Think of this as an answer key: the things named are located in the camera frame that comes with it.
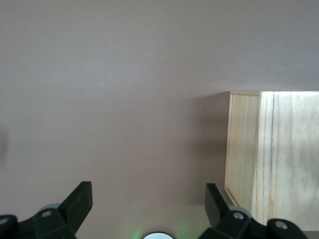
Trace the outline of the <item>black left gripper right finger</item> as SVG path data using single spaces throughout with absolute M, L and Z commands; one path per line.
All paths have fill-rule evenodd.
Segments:
M 218 187 L 207 183 L 205 211 L 210 223 L 200 239 L 303 239 L 305 234 L 294 223 L 270 219 L 266 225 L 257 222 L 243 208 L 227 205 Z

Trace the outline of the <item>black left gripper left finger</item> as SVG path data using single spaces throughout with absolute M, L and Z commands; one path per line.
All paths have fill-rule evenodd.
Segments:
M 81 182 L 58 205 L 47 205 L 19 222 L 15 215 L 1 215 L 2 239 L 74 239 L 93 206 L 92 183 Z

